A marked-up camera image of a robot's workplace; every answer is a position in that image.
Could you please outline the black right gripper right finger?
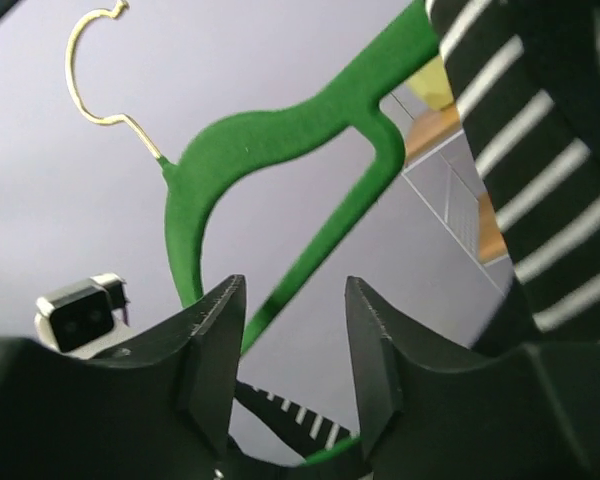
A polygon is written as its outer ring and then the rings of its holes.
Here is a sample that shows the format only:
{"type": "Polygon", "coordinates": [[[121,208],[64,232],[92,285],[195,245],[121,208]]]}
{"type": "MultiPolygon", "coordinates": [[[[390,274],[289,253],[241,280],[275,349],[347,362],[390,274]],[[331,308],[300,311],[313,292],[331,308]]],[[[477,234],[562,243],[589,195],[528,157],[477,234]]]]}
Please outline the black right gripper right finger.
{"type": "Polygon", "coordinates": [[[600,344],[477,354],[349,277],[365,458],[378,479],[600,479],[600,344]]]}

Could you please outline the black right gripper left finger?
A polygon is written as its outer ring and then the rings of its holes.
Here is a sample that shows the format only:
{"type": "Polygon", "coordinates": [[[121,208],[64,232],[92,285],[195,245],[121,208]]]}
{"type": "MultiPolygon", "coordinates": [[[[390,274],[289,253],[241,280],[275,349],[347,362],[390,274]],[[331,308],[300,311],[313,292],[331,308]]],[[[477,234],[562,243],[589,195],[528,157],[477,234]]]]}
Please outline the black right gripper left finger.
{"type": "Polygon", "coordinates": [[[246,311],[232,275],[80,360],[0,338],[0,479],[219,479],[246,311]]]}

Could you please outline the black white striped top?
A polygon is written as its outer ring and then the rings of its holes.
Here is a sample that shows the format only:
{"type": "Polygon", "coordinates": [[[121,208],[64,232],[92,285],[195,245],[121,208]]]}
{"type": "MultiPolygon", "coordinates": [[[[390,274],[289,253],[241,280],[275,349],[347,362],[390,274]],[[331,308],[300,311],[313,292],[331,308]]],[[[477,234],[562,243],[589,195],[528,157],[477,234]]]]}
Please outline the black white striped top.
{"type": "Polygon", "coordinates": [[[429,1],[513,277],[473,343],[600,342],[600,1],[429,1]]]}

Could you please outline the bright green clothes hanger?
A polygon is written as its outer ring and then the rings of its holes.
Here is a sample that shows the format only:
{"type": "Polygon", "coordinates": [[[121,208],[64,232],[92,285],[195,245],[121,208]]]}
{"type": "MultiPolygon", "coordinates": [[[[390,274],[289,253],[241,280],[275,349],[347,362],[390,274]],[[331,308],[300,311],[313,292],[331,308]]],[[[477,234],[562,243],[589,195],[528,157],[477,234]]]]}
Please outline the bright green clothes hanger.
{"type": "Polygon", "coordinates": [[[296,160],[348,128],[374,148],[371,165],[330,214],[249,321],[241,351],[247,353],[298,294],[312,274],[367,213],[400,173],[405,142],[398,127],[381,111],[380,102],[438,53],[439,40],[424,2],[411,2],[321,91],[294,106],[247,111],[222,118],[203,129],[177,163],[160,152],[129,115],[97,116],[86,107],[74,73],[77,45],[89,24],[116,19],[128,8],[89,11],[78,20],[67,43],[65,78],[79,112],[100,126],[124,123],[161,166],[167,184],[164,216],[166,251],[181,303],[203,295],[202,246],[209,217],[226,191],[264,168],[296,160]]]}

